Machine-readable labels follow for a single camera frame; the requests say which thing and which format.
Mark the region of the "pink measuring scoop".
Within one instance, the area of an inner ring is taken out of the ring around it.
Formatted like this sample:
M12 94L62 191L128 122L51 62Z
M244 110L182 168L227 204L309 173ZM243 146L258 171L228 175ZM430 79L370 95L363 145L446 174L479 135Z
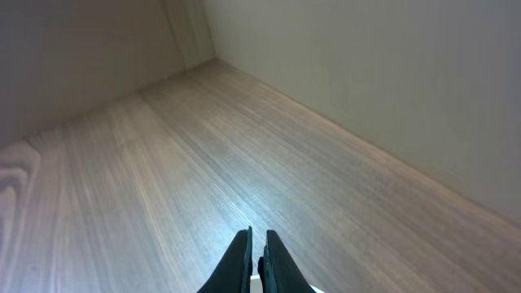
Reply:
M259 275L250 277L250 293L263 293L262 281Z

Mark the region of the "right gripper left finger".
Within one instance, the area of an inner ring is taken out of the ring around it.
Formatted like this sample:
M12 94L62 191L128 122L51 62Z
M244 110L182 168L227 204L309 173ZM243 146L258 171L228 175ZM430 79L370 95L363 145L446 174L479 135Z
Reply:
M252 227L240 230L198 293L249 293L252 276Z

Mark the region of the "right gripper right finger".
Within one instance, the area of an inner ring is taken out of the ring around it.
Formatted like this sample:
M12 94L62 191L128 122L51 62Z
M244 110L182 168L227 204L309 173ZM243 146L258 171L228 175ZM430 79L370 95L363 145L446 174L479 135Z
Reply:
M315 293L275 230L266 232L257 271L264 293Z

